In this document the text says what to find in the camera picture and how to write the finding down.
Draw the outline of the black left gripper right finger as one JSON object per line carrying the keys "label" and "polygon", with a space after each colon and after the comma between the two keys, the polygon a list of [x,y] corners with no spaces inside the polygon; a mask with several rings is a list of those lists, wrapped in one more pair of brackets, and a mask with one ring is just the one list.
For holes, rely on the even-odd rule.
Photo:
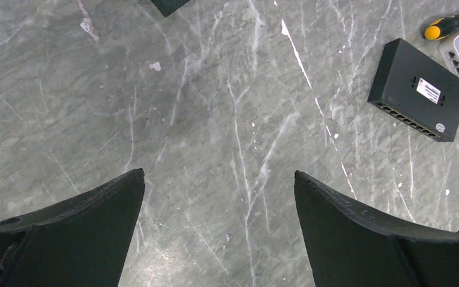
{"label": "black left gripper right finger", "polygon": [[459,286],[459,231],[389,215],[301,171],[294,194],[317,286]]}

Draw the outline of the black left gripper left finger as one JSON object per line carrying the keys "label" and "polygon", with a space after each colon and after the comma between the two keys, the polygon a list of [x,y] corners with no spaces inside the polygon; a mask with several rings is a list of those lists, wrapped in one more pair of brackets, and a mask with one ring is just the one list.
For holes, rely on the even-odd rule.
{"label": "black left gripper left finger", "polygon": [[117,286],[145,193],[133,169],[0,221],[0,286]]}

